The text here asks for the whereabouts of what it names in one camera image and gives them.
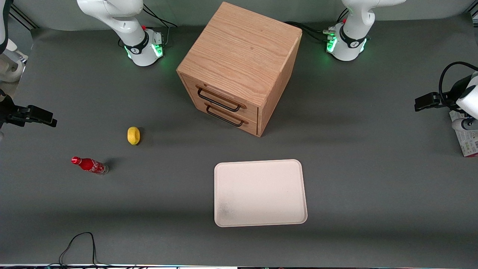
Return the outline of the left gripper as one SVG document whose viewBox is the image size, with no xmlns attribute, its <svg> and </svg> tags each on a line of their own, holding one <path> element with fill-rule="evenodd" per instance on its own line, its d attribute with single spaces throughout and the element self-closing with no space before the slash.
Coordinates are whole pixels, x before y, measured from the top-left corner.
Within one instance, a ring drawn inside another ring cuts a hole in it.
<svg viewBox="0 0 478 269">
<path fill-rule="evenodd" d="M 439 93 L 430 92 L 415 99 L 414 110 L 420 112 L 429 108 L 440 108 L 442 104 L 450 110 L 462 112 L 462 109 L 456 104 L 457 100 L 462 96 L 467 88 L 467 77 L 458 80 L 449 92 L 443 92 L 444 77 L 439 80 Z"/>
</svg>

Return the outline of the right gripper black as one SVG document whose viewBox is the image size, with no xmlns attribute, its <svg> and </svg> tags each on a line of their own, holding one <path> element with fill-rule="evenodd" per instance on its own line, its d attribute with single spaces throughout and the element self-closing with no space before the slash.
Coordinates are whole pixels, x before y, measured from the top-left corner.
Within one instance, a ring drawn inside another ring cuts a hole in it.
<svg viewBox="0 0 478 269">
<path fill-rule="evenodd" d="M 19 127 L 24 127 L 26 123 L 44 124 L 50 127 L 56 127 L 58 121 L 53 118 L 53 113 L 45 109 L 41 109 L 34 105 L 27 107 L 15 106 L 10 95 L 0 90 L 0 129 L 4 124 L 14 124 Z M 10 122 L 8 117 L 15 112 L 15 122 Z"/>
</svg>

